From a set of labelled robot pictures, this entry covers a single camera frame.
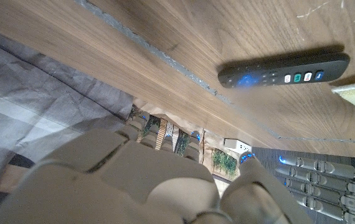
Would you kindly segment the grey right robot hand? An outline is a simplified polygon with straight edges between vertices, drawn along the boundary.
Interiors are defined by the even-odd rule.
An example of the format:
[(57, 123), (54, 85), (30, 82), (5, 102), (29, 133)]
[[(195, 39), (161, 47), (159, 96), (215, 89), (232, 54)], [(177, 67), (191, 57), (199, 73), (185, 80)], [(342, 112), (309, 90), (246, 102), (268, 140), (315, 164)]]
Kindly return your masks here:
[(255, 154), (220, 193), (199, 162), (169, 142), (137, 141), (147, 116), (117, 131), (93, 129), (50, 151), (0, 204), (0, 223), (310, 223), (293, 195)]

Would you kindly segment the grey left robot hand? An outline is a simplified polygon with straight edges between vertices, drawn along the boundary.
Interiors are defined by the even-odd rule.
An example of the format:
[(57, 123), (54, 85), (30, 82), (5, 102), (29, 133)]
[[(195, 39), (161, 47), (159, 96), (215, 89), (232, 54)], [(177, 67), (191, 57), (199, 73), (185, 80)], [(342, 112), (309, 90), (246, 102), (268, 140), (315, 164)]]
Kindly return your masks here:
[(302, 206), (355, 223), (355, 167), (296, 156), (280, 156), (278, 179)]

